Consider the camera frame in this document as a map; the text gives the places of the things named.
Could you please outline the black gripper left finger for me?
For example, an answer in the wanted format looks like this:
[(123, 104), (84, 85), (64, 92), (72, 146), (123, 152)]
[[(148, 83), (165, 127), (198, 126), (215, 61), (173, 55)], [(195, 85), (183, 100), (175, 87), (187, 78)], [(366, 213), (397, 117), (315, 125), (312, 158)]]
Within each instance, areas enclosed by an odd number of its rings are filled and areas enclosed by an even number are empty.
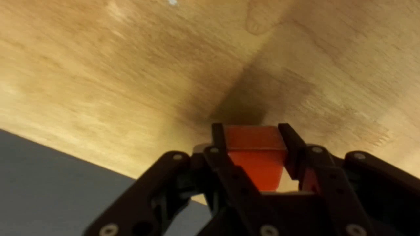
[(259, 236), (261, 196), (228, 158), (223, 125), (212, 125), (211, 135), (212, 143), (193, 155), (162, 154), (82, 236), (162, 236), (198, 194), (211, 214), (198, 236)]

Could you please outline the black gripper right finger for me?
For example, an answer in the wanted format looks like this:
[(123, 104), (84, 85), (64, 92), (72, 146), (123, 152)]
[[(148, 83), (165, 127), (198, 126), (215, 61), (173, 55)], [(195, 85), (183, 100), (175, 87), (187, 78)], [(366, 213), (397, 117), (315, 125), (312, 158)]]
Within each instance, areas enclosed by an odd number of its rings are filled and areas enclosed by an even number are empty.
[(278, 133), (288, 151), (287, 173), (322, 199), (336, 236), (420, 236), (418, 177), (364, 151), (336, 158), (288, 123)]

